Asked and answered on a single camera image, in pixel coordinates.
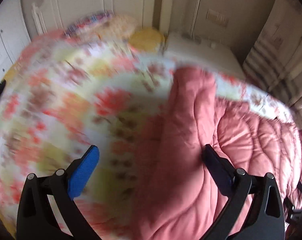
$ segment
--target electrical outlet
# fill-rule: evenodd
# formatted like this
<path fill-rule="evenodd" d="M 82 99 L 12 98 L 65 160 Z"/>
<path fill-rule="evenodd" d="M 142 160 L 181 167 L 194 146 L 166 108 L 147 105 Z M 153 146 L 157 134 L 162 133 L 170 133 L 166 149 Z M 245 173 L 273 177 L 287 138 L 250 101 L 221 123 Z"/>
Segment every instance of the electrical outlet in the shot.
<path fill-rule="evenodd" d="M 224 14 L 211 9 L 208 10 L 206 19 L 225 28 L 229 23 L 229 19 Z"/>

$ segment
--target blue gripper pad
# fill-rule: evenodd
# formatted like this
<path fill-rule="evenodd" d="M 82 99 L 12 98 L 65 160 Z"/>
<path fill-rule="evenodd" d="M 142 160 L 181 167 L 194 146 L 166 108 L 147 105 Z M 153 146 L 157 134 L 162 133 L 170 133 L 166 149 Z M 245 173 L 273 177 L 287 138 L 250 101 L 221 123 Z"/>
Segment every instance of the blue gripper pad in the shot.
<path fill-rule="evenodd" d="M 86 183 L 99 162 L 99 158 L 99 149 L 96 146 L 93 146 L 77 169 L 73 171 L 68 183 L 68 195 L 72 200 L 81 195 Z"/>
<path fill-rule="evenodd" d="M 202 160 L 220 193 L 231 197 L 233 192 L 233 176 L 231 174 L 235 170 L 232 164 L 227 159 L 221 158 L 210 145 L 205 146 Z"/>

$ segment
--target white cabinet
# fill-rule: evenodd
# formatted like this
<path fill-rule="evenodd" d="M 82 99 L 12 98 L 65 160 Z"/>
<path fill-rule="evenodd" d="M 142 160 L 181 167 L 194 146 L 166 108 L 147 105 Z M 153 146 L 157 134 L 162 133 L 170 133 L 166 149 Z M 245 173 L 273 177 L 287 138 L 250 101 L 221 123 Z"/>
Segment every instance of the white cabinet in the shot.
<path fill-rule="evenodd" d="M 0 5 L 0 33 L 14 63 L 31 42 L 22 14 L 21 0 L 3 0 Z"/>
<path fill-rule="evenodd" d="M 0 5 L 0 81 L 29 43 L 20 0 L 3 0 Z"/>

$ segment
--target white wall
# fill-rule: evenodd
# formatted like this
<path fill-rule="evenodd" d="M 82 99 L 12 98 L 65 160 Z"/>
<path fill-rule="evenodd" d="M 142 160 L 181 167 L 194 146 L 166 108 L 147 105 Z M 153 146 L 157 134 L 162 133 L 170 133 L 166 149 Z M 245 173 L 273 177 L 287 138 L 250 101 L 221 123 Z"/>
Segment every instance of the white wall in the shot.
<path fill-rule="evenodd" d="M 189 30 L 195 0 L 174 0 L 171 30 Z M 221 41 L 240 62 L 258 38 L 275 0 L 201 0 L 195 34 Z M 206 19 L 208 9 L 229 18 L 226 28 Z"/>

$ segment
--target yellow pillow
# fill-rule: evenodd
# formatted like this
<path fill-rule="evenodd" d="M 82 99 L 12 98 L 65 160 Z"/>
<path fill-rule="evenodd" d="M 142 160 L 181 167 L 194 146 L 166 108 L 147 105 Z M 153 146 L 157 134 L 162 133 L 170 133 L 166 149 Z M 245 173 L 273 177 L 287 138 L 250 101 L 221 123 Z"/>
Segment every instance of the yellow pillow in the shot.
<path fill-rule="evenodd" d="M 134 33 L 129 44 L 139 50 L 145 52 L 158 53 L 163 49 L 165 42 L 164 35 L 152 28 L 145 28 Z"/>

